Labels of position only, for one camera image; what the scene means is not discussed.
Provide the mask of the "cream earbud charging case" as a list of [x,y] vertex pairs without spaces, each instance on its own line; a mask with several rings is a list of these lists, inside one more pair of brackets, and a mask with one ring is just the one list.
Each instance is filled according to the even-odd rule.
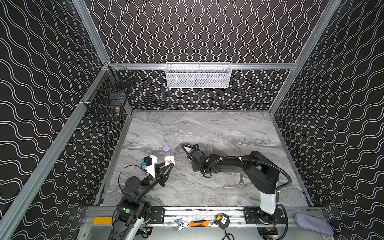
[[165,166],[168,166],[170,164],[174,164],[175,163],[175,157],[174,156],[166,156],[164,158],[165,160]]

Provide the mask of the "purple earbud charging case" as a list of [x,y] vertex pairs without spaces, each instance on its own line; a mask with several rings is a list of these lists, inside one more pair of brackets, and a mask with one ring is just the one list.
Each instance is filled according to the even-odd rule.
[[164,145],[164,146],[163,146],[163,151],[164,151],[165,153],[169,152],[170,150],[171,150],[171,147],[170,147],[169,145]]

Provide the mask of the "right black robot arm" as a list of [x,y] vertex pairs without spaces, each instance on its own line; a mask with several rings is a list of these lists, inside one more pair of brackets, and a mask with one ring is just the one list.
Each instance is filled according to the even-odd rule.
[[200,172],[210,179],[217,173],[239,173],[246,175],[260,192],[260,206],[257,219],[264,225],[275,222],[274,214],[278,207],[277,195],[281,189],[292,184],[291,176],[258,151],[249,155],[219,156],[205,155],[199,145],[181,145],[192,163],[194,172]]

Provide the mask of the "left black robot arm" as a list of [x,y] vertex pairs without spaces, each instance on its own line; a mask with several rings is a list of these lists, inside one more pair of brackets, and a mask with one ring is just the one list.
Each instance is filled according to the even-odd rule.
[[155,175],[130,177],[122,189],[122,199],[114,211],[110,240],[133,240],[141,226],[151,220],[151,204],[145,196],[156,186],[165,186],[174,163],[154,165]]

